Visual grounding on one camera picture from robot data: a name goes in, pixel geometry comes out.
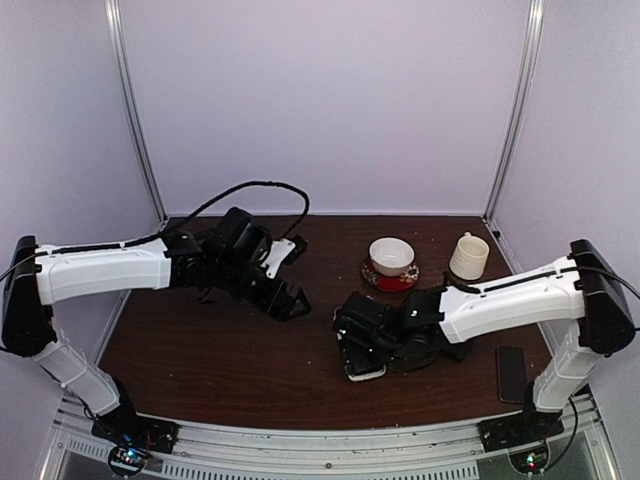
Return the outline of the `clear white phone case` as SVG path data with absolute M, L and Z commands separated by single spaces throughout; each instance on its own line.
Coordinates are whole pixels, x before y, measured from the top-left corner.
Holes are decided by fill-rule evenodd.
M 369 349 L 337 335 L 343 370 L 351 382 L 374 380 L 386 374 L 386 365 Z

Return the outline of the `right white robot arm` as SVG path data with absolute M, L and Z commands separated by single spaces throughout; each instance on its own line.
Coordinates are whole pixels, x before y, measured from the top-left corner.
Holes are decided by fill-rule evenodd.
M 596 364 L 625 349 L 637 328 L 625 297 L 630 285 L 587 240 L 569 255 L 529 272 L 475 285 L 412 291 L 394 307 L 355 292 L 334 313 L 332 329 L 355 359 L 345 370 L 354 381 L 389 366 L 426 361 L 434 353 L 464 358 L 469 341 L 529 324 L 566 320 L 564 340 L 530 384 L 527 408 L 513 419 L 519 440 L 535 440 Z

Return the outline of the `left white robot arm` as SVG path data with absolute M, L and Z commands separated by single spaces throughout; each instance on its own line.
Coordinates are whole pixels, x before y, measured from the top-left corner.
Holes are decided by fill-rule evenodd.
M 232 238 L 213 230 L 180 231 L 143 243 L 60 248 L 38 246 L 34 237 L 25 236 L 1 277 L 2 347 L 33 359 L 79 397 L 121 443 L 133 444 L 143 436 L 144 424 L 124 387 L 54 330 L 53 305 L 120 290 L 218 289 L 287 322 L 312 310 L 303 289 L 279 275 L 280 267 L 295 262 L 305 249 L 299 236 Z

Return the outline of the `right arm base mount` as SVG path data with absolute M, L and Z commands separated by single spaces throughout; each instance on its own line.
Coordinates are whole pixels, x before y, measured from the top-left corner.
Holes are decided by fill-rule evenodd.
M 484 420 L 478 424 L 485 453 L 505 450 L 513 469 L 524 475 L 541 474 L 551 464 L 548 441 L 564 432 L 558 414 L 526 414 Z

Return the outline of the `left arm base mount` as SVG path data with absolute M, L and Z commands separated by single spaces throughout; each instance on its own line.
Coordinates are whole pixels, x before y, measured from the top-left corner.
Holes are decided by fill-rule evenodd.
M 141 417 L 141 433 L 117 435 L 104 423 L 95 420 L 91 434 L 108 440 L 113 447 L 107 455 L 107 466 L 119 477 L 131 477 L 142 472 L 157 453 L 171 454 L 177 440 L 179 427 L 175 422 Z

